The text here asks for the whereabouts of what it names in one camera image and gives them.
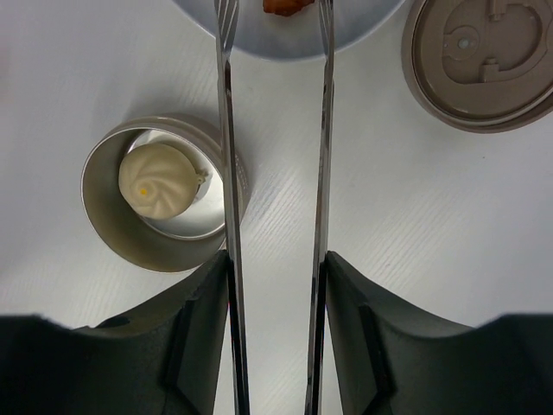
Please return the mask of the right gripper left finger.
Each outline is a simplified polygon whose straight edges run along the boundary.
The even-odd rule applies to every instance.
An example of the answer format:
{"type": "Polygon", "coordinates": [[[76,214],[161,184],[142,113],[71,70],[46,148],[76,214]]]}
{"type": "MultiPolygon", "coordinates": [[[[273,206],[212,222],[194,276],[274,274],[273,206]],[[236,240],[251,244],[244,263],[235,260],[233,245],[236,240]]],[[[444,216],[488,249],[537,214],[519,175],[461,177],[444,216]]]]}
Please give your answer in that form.
{"type": "Polygon", "coordinates": [[[4,414],[210,414],[227,315],[226,252],[99,326],[1,319],[4,414]]]}

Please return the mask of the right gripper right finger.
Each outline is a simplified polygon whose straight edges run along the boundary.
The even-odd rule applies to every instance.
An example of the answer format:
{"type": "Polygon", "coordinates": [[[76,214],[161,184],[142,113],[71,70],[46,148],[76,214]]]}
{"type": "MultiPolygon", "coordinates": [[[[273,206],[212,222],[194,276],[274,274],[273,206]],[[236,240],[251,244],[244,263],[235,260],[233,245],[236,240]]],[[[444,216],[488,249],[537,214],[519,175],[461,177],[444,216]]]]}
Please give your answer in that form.
{"type": "Polygon", "coordinates": [[[471,328],[422,310],[330,252],[327,316],[346,414],[549,414],[552,318],[471,328]]]}

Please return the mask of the round metal lunch box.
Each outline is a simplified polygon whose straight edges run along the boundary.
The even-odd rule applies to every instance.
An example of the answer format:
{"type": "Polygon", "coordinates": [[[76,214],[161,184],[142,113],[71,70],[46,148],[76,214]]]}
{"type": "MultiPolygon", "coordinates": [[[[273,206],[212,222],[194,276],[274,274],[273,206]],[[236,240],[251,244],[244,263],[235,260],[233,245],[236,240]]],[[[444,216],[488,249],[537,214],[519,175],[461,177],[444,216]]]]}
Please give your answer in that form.
{"type": "Polygon", "coordinates": [[[135,118],[86,159],[81,199],[103,242],[143,269],[192,270],[225,244],[221,133],[202,118],[135,118]]]}

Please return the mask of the beige bun toy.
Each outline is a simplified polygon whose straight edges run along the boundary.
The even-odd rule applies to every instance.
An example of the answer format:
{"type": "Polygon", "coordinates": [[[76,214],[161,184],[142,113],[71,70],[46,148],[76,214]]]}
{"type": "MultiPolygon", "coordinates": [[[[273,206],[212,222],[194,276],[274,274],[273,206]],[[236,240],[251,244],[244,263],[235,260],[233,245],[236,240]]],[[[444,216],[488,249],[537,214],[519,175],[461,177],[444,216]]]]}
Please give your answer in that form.
{"type": "Polygon", "coordinates": [[[152,220],[168,220],[185,212],[204,181],[182,152],[161,143],[129,152],[118,172],[123,198],[137,214],[152,220]]]}

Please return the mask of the metal tongs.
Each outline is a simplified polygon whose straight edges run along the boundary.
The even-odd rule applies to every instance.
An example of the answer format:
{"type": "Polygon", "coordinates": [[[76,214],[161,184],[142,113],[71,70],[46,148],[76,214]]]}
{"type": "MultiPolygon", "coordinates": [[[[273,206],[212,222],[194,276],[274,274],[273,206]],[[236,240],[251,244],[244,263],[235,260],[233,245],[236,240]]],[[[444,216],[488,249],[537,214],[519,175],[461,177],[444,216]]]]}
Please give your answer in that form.
{"type": "MultiPolygon", "coordinates": [[[[228,251],[226,273],[230,307],[234,405],[237,414],[248,414],[251,410],[246,353],[245,304],[238,202],[238,165],[234,138],[230,62],[232,46],[238,26],[239,3],[237,1],[217,1],[214,4],[214,10],[217,17],[215,39],[218,68],[219,123],[222,134],[222,181],[224,185],[226,250],[228,251]]],[[[307,414],[318,414],[321,411],[327,288],[325,258],[328,242],[331,153],[334,125],[335,36],[333,2],[321,1],[319,3],[319,22],[326,61],[321,108],[321,143],[308,331],[308,379],[304,410],[307,414]]]]}

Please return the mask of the orange sausage toy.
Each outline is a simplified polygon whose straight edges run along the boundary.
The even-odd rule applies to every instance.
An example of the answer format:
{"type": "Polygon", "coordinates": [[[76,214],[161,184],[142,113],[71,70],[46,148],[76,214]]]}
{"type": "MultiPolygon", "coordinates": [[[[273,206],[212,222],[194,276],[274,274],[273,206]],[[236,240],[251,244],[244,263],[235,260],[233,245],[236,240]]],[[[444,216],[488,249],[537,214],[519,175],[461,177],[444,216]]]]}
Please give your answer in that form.
{"type": "Polygon", "coordinates": [[[313,2],[314,0],[263,0],[263,9],[268,14],[293,16],[313,2]]]}

